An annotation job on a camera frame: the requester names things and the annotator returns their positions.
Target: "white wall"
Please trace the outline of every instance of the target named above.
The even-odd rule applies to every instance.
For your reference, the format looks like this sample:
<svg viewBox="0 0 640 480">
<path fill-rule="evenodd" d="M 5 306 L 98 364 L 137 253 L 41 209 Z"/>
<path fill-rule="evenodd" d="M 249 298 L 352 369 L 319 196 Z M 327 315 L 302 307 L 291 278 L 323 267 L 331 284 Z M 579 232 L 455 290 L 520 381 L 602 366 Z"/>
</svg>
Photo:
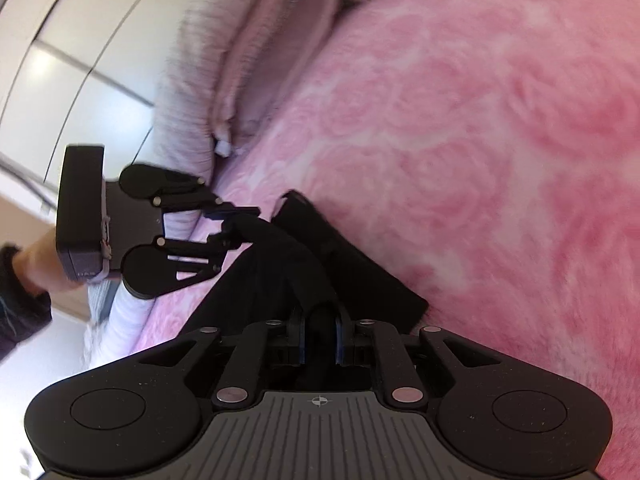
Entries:
<svg viewBox="0 0 640 480">
<path fill-rule="evenodd" d="M 84 323 L 54 311 L 53 322 L 40 334 L 20 345 L 0 364 L 0 478 L 36 479 L 42 473 L 27 437 L 23 416 L 36 394 L 63 378 L 80 371 Z M 26 466 L 21 455 L 33 457 Z"/>
</svg>

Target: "human arm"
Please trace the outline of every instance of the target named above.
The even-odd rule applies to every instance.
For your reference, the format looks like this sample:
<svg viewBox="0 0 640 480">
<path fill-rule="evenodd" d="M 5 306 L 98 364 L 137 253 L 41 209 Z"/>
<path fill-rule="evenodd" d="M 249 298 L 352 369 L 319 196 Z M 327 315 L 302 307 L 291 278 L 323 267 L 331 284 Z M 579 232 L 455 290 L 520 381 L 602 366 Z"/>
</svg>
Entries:
<svg viewBox="0 0 640 480">
<path fill-rule="evenodd" d="M 55 230 L 24 250 L 0 250 L 0 360 L 51 321 L 49 292 L 79 286 L 70 281 L 56 253 Z"/>
</svg>

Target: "crosshair marking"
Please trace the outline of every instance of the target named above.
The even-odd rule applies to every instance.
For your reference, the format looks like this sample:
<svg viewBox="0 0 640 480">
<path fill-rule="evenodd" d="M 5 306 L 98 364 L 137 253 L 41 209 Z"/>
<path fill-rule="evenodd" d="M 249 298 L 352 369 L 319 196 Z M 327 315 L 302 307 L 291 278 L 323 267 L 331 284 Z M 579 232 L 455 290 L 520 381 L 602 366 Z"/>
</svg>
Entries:
<svg viewBox="0 0 640 480">
<path fill-rule="evenodd" d="M 319 397 L 314 397 L 309 402 L 312 402 L 314 405 L 316 405 L 319 408 L 320 406 L 324 406 L 328 402 L 332 402 L 332 401 L 327 399 L 326 397 L 319 396 Z"/>
</svg>

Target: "bed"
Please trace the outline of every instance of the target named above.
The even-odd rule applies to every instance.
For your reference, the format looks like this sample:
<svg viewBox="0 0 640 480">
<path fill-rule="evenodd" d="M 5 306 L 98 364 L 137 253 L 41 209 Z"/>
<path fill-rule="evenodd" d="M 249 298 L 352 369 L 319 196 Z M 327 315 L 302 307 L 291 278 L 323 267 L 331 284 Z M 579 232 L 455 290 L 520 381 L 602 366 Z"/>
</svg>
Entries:
<svg viewBox="0 0 640 480">
<path fill-rule="evenodd" d="M 200 1 L 162 89 L 159 160 L 265 218 L 286 190 L 304 192 L 430 302 L 425 323 L 603 397 L 614 436 L 600 471 L 636 478 L 640 0 L 340 0 L 331 33 L 237 145 L 233 125 L 212 124 L 235 117 L 215 89 L 233 51 L 220 41 L 239 31 L 190 27 L 250 6 Z M 244 87 L 229 88 L 237 105 Z M 214 138 L 233 157 L 212 181 Z M 194 240 L 219 229 L 197 215 L 166 224 Z M 119 290 L 105 337 L 126 352 L 172 338 L 211 285 L 155 303 Z"/>
</svg>

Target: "black cloth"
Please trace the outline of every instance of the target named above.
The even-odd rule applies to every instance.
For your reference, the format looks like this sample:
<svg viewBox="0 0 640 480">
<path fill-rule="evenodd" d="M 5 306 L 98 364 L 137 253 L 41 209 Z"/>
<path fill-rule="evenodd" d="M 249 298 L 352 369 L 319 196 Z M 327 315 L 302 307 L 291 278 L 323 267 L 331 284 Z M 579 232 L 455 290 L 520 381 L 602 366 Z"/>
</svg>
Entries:
<svg viewBox="0 0 640 480">
<path fill-rule="evenodd" d="M 290 191 L 271 224 L 231 218 L 223 229 L 253 245 L 209 291 L 180 333 L 215 326 L 225 335 L 296 306 L 344 306 L 351 319 L 377 319 L 407 333 L 427 302 L 345 240 L 300 193 Z"/>
<path fill-rule="evenodd" d="M 16 345 L 30 338 L 51 321 L 51 298 L 48 294 L 30 296 L 16 277 L 12 259 L 18 249 L 0 250 L 0 360 Z"/>
</svg>

